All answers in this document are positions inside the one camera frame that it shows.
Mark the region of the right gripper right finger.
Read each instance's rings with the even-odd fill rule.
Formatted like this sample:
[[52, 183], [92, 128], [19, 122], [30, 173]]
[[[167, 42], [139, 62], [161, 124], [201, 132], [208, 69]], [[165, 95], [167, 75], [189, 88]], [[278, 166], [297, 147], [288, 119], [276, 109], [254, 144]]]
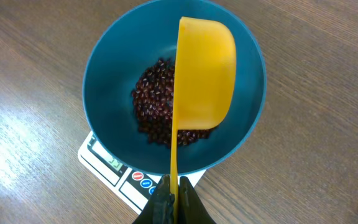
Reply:
[[178, 223], [216, 224], [186, 176], [180, 177], [178, 189]]

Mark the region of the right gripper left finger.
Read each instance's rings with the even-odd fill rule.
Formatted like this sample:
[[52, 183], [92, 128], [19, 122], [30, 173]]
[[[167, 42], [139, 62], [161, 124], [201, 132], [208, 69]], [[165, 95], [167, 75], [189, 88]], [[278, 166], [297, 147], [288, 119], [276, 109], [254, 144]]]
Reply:
[[174, 224], [174, 202], [175, 196], [170, 192], [170, 176], [163, 175], [133, 224]]

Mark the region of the yellow plastic measuring scoop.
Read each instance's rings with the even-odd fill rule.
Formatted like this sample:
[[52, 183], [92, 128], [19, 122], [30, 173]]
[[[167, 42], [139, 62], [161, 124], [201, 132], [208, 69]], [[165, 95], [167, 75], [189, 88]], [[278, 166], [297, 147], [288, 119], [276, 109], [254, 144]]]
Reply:
[[177, 132], [211, 129], [226, 117], [236, 79], [236, 45], [217, 21], [182, 17], [173, 91], [170, 192], [178, 197]]

